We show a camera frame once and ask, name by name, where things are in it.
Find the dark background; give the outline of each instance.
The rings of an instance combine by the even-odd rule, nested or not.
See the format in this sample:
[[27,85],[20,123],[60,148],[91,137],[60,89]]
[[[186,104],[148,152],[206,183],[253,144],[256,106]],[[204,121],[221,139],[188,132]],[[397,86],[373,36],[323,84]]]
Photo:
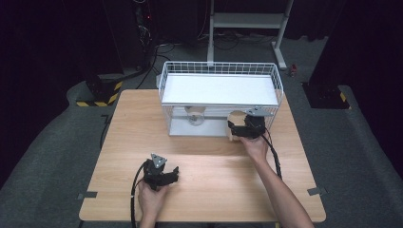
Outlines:
[[[208,31],[208,18],[205,27],[202,25],[209,1],[207,5],[203,0],[156,2],[151,3],[160,13],[152,15],[153,23],[164,39],[182,39],[192,45],[203,28],[204,33]],[[403,53],[400,41],[403,37],[399,13],[402,9],[397,3],[397,0],[295,1],[285,37],[298,39],[306,35],[315,40],[330,36],[317,65],[327,73],[314,74],[312,80],[321,84],[344,84],[353,89],[372,131],[401,176],[398,141],[403,114],[399,107]],[[3,105],[0,111],[0,184],[3,185],[33,139],[67,108],[67,91],[85,77],[69,48],[68,31],[62,26],[62,1],[2,0],[0,4]],[[183,12],[184,4],[190,10]],[[278,12],[284,7],[284,1],[216,3],[217,11],[266,12],[263,9],[270,9],[267,12]],[[95,9],[99,11],[80,13],[103,15],[102,8]],[[98,22],[102,24],[107,20],[101,18]],[[109,32],[89,35],[92,34],[90,38],[96,43]],[[110,43],[113,42],[101,43],[104,51],[113,46]],[[89,67],[101,66],[91,63]]]

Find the wooden table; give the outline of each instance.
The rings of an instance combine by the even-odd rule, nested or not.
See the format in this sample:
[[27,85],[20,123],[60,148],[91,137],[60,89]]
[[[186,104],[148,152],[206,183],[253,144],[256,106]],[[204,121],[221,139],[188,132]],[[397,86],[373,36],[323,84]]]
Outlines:
[[[271,128],[285,183],[312,221],[326,214],[287,99]],[[169,137],[157,90],[125,90],[116,106],[88,192],[82,220],[130,220],[130,190],[141,164],[156,153],[164,172],[180,167],[158,221],[277,221],[270,200],[241,142],[227,138]],[[267,160],[274,166],[273,156]],[[141,218],[136,197],[136,218]]]

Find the black curtain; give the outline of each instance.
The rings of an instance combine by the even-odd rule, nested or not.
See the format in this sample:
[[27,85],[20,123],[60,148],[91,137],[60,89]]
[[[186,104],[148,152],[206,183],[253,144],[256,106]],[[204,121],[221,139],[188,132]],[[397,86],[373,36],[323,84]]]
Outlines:
[[309,82],[351,87],[377,141],[401,177],[402,11],[398,0],[347,1]]
[[57,13],[61,1],[0,3],[0,187],[82,81]]
[[290,39],[307,36],[310,41],[329,36],[345,1],[295,0],[284,36]]

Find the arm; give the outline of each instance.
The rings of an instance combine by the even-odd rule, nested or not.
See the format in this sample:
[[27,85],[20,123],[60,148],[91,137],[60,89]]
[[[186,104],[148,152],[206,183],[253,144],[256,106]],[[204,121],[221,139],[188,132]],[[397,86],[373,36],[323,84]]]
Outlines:
[[270,167],[266,160],[268,145],[263,138],[240,138],[266,188],[279,222],[284,227],[314,227],[302,204]]
[[158,191],[154,191],[147,183],[141,181],[139,183],[139,190],[139,203],[143,211],[140,227],[154,228],[157,216],[163,208],[163,201],[168,191],[168,185],[161,187]]

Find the wrist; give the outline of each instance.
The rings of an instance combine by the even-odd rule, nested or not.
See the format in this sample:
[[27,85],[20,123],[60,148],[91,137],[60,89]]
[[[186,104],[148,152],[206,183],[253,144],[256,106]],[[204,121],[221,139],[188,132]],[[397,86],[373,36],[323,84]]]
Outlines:
[[264,158],[259,158],[259,157],[255,157],[255,158],[251,158],[252,160],[252,164],[255,165],[256,168],[262,168],[262,167],[270,167],[269,162]]
[[157,220],[157,215],[143,214],[142,220],[140,221],[140,227],[141,228],[154,228],[156,220]]
[[249,157],[254,165],[262,165],[268,163],[266,157],[262,157],[261,155],[250,155]]

